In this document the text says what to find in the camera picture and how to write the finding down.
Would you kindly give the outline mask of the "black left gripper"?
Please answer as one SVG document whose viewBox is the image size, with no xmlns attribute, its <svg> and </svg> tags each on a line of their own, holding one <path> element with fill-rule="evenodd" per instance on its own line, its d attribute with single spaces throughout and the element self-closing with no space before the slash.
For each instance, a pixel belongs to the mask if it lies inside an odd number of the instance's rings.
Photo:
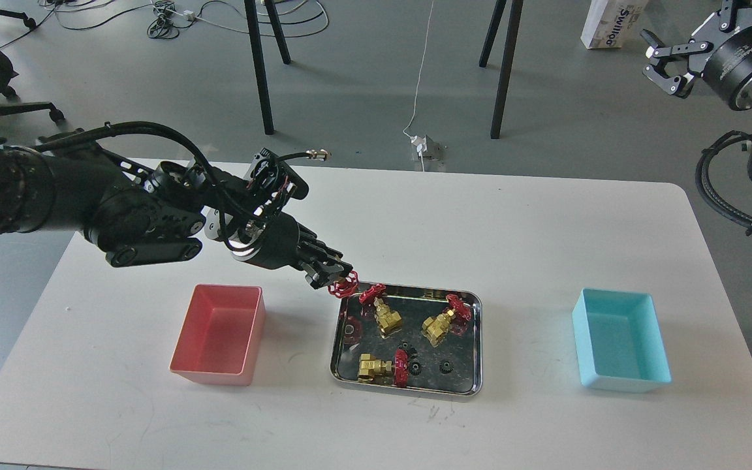
<svg viewBox="0 0 752 470">
<path fill-rule="evenodd" d="M 343 261 L 343 253 L 331 249 L 314 234 L 283 212 L 266 226 L 257 240 L 232 246 L 232 256 L 241 262 L 278 270 L 285 266 L 304 271 L 305 280 L 313 289 L 332 285 L 338 275 L 349 275 L 351 264 Z"/>
</svg>

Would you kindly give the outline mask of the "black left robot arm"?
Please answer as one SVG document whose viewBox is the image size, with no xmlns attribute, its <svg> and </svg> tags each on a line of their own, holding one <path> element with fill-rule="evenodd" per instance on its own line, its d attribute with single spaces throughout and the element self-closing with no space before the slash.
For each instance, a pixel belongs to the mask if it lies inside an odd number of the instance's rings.
<svg viewBox="0 0 752 470">
<path fill-rule="evenodd" d="M 149 168 L 98 143 L 116 136 L 166 138 L 192 160 Z M 78 231 L 110 265 L 126 267 L 191 260 L 205 232 L 239 261 L 290 266 L 314 289 L 342 296 L 357 282 L 353 266 L 283 211 L 308 191 L 286 155 L 263 149 L 239 178 L 212 166 L 179 132 L 147 121 L 65 132 L 34 146 L 0 144 L 0 234 Z"/>
</svg>

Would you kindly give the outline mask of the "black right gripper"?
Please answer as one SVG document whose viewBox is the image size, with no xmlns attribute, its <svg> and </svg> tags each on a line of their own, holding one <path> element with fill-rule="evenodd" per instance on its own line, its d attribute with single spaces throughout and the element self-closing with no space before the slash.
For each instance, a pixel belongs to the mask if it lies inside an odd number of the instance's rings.
<svg viewBox="0 0 752 470">
<path fill-rule="evenodd" d="M 667 95 L 684 99 L 695 78 L 704 80 L 732 110 L 752 109 L 752 5 L 726 1 L 691 35 L 689 44 L 666 45 L 641 30 L 650 46 L 642 74 Z M 683 74 L 670 75 L 671 63 L 689 62 Z"/>
</svg>

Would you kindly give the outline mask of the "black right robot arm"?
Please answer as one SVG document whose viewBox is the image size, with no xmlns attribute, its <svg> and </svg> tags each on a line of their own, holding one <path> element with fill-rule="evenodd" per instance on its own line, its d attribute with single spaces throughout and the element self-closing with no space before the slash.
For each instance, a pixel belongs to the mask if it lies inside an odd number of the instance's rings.
<svg viewBox="0 0 752 470">
<path fill-rule="evenodd" d="M 696 80 L 702 80 L 732 110 L 752 109 L 752 2 L 723 1 L 686 44 L 666 45 L 644 29 L 650 61 L 644 75 L 671 96 L 686 98 Z M 702 151 L 695 183 L 702 199 L 723 217 L 752 235 L 752 216 L 735 208 L 714 189 L 708 167 L 723 149 L 741 144 L 748 153 L 747 173 L 752 182 L 752 134 L 729 131 Z"/>
</svg>

